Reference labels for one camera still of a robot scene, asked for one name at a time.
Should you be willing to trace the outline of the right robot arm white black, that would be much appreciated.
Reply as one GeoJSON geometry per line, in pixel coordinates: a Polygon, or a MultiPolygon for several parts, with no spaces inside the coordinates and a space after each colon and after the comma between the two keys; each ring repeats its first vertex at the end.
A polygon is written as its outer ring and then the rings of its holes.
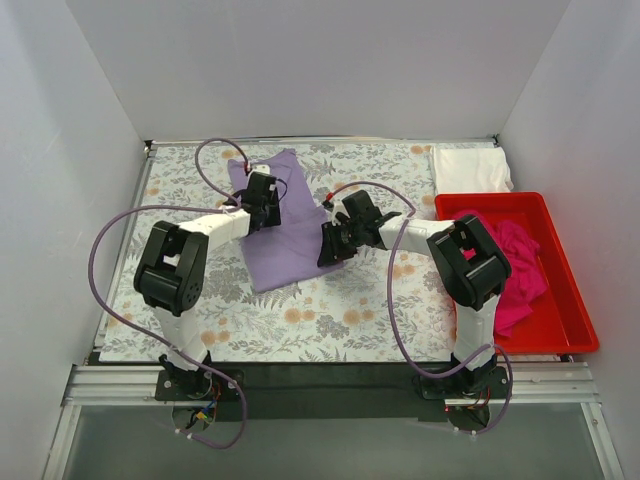
{"type": "Polygon", "coordinates": [[[507,383],[507,374],[497,365],[494,326],[512,268],[478,217],[432,221],[414,213],[384,213],[365,191],[342,200],[328,196],[323,206],[330,219],[321,226],[319,266],[351,259],[363,246],[392,255],[416,253],[434,262],[454,304],[456,339],[449,363],[439,371],[407,361],[426,397],[471,398],[488,394],[495,382],[507,383]]]}

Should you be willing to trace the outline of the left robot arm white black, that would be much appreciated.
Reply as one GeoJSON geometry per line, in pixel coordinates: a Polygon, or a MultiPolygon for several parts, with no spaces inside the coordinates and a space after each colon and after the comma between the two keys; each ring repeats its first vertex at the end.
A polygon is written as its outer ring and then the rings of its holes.
{"type": "Polygon", "coordinates": [[[160,357],[171,385],[193,400],[209,395],[210,362],[196,320],[204,290],[208,254],[263,228],[281,224],[278,191],[286,183],[260,169],[248,174],[247,186],[220,209],[179,224],[159,221],[151,229],[134,276],[134,289],[152,308],[164,338],[171,343],[160,357]]]}

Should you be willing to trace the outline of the purple t shirt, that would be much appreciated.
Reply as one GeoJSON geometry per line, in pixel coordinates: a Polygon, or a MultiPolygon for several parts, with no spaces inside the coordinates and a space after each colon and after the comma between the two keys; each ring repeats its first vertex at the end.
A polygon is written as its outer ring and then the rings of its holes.
{"type": "Polygon", "coordinates": [[[314,202],[296,152],[285,149],[259,163],[284,180],[287,193],[280,203],[281,224],[240,241],[254,290],[263,293],[340,269],[340,263],[317,266],[327,213],[314,202]]]}

